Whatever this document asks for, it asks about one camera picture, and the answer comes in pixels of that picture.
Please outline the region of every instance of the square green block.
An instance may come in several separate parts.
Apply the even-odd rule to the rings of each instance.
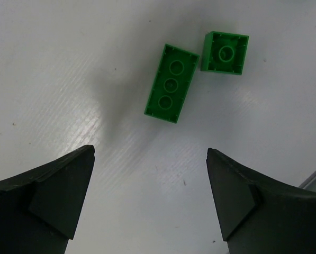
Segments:
[[[177,123],[198,61],[194,53],[165,45],[145,115]]]
[[[210,32],[205,37],[201,70],[229,74],[242,74],[248,36]]]

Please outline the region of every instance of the green block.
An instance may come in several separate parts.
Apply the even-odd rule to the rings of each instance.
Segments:
[[[208,33],[205,37],[201,70],[241,75],[247,44],[247,35]]]
[[[165,45],[145,115],[177,123],[198,61],[196,54]]]

